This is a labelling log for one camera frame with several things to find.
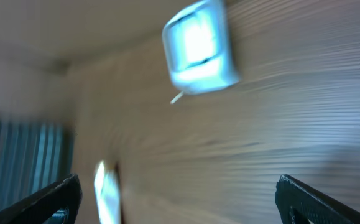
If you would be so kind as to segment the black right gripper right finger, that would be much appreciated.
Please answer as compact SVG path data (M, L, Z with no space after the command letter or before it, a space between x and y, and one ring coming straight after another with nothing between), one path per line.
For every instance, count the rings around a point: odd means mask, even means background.
M276 184L275 204L283 224L360 224L360 212L287 174Z

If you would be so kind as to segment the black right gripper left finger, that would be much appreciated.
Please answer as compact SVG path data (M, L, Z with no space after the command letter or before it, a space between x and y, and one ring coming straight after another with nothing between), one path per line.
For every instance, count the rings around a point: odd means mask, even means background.
M0 223L44 223L62 210L62 223L75 223L82 200L77 174L70 174L0 211Z

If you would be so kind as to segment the white tube gold cap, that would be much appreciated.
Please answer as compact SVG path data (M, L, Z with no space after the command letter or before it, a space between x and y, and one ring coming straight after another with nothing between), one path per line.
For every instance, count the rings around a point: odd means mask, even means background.
M93 185L100 224L121 224L121 193L115 168L100 161Z

